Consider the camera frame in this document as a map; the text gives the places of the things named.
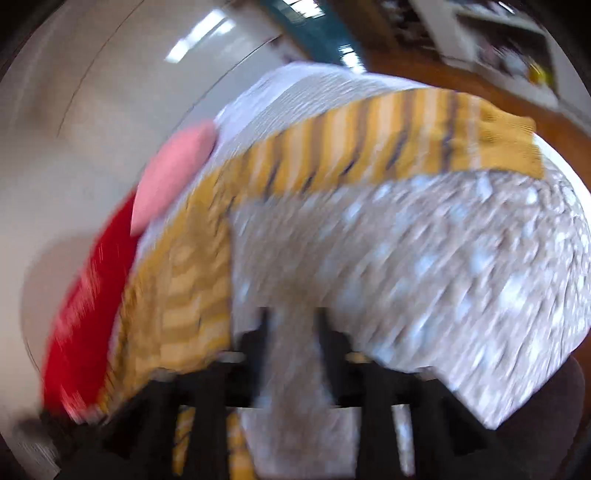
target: wooden floor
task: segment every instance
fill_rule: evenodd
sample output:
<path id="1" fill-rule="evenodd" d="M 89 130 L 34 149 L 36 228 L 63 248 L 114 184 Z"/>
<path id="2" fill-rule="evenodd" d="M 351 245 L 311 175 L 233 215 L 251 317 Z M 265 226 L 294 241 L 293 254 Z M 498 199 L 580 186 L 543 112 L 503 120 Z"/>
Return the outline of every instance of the wooden floor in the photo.
<path id="1" fill-rule="evenodd" d="M 419 53 L 370 51 L 368 70 L 478 95 L 506 112 L 532 117 L 537 133 L 564 157 L 587 188 L 591 189 L 591 139 L 560 113 L 515 97 L 474 73 L 454 69 Z M 583 418 L 591 419 L 591 335 L 587 336 L 574 355 L 586 379 Z"/>

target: striped cloth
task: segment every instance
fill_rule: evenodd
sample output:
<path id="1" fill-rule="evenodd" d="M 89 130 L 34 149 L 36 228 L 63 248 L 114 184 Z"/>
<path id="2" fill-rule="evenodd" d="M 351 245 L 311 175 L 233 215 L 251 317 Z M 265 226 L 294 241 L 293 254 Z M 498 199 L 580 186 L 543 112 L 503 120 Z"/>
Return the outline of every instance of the striped cloth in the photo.
<path id="1" fill-rule="evenodd" d="M 103 408 L 134 395 L 156 368 L 203 368 L 230 347 L 228 213 L 245 200 L 447 171 L 500 169 L 540 179 L 533 131 L 531 119 L 472 95 L 415 89 L 326 111 L 231 158 L 202 179 L 130 280 Z M 177 470 L 190 425 L 187 410 Z M 232 478 L 255 478 L 235 413 L 229 433 Z"/>

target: white shelf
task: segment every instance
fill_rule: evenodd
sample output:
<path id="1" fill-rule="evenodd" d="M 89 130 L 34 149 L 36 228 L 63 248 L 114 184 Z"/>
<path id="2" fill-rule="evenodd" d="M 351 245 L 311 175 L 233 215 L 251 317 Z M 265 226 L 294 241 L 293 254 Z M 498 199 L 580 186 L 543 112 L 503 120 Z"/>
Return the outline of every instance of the white shelf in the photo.
<path id="1" fill-rule="evenodd" d="M 533 20 L 528 20 L 527 18 L 519 17 L 517 15 L 503 17 L 501 15 L 497 15 L 494 12 L 475 12 L 452 2 L 450 2 L 449 5 L 454 13 L 461 17 L 475 18 L 477 20 L 508 25 L 510 27 L 520 28 L 522 30 L 528 30 L 540 35 L 544 35 L 544 30 L 542 30 Z"/>
<path id="2" fill-rule="evenodd" d="M 499 72 L 499 70 L 493 67 L 478 62 L 474 65 L 474 72 L 513 95 L 547 109 L 558 110 L 558 98 L 550 87 L 534 85 L 525 78 L 512 77 L 506 73 Z"/>

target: white floor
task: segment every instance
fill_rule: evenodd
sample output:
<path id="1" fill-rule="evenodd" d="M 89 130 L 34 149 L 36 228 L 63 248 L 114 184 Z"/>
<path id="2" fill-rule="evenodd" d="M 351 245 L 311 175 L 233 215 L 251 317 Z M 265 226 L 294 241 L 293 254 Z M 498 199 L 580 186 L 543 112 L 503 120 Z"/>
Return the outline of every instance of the white floor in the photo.
<path id="1" fill-rule="evenodd" d="M 68 0 L 0 82 L 0 433 L 10 446 L 11 422 L 38 407 L 34 363 L 92 236 L 179 125 L 215 116 L 284 63 L 265 15 L 219 5 Z"/>

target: red fabric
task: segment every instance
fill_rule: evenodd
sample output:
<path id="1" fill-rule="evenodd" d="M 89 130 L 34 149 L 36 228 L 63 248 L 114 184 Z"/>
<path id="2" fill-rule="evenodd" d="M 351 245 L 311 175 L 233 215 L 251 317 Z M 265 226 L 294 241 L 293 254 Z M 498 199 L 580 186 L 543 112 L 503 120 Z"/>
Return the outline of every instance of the red fabric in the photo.
<path id="1" fill-rule="evenodd" d="M 129 227 L 135 190 L 111 217 L 53 320 L 43 369 L 43 402 L 53 413 L 85 417 L 105 381 L 109 342 L 139 236 Z"/>

